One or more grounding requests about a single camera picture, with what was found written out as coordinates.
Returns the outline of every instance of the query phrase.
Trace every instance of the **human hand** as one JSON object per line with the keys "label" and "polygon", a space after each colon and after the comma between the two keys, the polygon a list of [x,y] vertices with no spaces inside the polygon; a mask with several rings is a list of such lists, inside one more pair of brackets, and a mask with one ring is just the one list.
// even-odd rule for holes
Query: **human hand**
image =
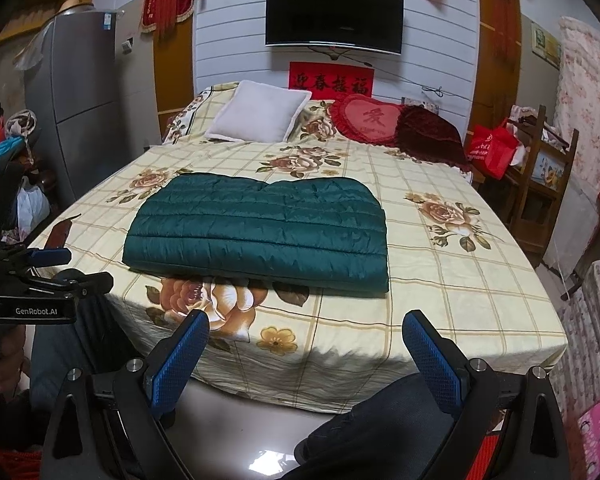
{"label": "human hand", "polygon": [[0,345],[0,394],[12,392],[20,382],[20,372],[25,363],[24,343],[27,328],[17,325],[2,338]]}

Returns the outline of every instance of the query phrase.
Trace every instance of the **red heart-shaped pillow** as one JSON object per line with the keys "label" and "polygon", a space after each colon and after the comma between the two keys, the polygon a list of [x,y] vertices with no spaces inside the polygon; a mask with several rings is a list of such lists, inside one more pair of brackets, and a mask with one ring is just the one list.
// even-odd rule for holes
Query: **red heart-shaped pillow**
{"label": "red heart-shaped pillow", "polygon": [[403,108],[362,94],[351,94],[331,105],[331,120],[349,139],[395,146],[395,127]]}

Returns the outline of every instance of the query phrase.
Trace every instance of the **folded green jacket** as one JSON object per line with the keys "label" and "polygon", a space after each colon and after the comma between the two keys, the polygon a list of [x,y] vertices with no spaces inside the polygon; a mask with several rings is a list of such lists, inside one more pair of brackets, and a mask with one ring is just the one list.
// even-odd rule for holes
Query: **folded green jacket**
{"label": "folded green jacket", "polygon": [[384,211],[363,184],[342,177],[178,176],[138,210],[122,261],[159,276],[389,290]]}

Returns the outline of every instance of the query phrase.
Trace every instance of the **person's leg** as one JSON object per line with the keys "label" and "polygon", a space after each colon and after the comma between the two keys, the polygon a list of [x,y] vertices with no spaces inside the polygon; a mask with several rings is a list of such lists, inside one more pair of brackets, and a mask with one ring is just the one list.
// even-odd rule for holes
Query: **person's leg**
{"label": "person's leg", "polygon": [[420,374],[403,377],[310,434],[283,480],[415,480],[452,422]]}
{"label": "person's leg", "polygon": [[[75,269],[56,278],[70,279]],[[66,325],[39,325],[33,339],[30,368],[30,403],[34,412],[51,412],[71,368],[89,374],[113,372],[139,357],[115,321],[105,296],[91,296],[78,304],[76,321]]]}

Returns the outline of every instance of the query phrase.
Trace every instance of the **screw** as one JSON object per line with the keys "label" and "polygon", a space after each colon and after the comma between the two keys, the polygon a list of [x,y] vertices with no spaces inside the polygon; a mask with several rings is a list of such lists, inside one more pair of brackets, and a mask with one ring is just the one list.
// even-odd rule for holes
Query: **screw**
{"label": "screw", "polygon": [[469,361],[469,366],[473,368],[476,372],[483,372],[487,369],[487,363],[484,359],[480,359],[479,357],[474,357]]}
{"label": "screw", "polygon": [[80,368],[72,368],[69,370],[69,373],[66,375],[66,378],[70,381],[77,381],[82,375],[82,370]]}
{"label": "screw", "polygon": [[531,373],[535,375],[536,379],[544,379],[546,377],[546,372],[541,366],[534,366],[531,368]]}
{"label": "screw", "polygon": [[131,359],[131,361],[126,362],[126,369],[130,372],[137,372],[143,365],[142,359]]}

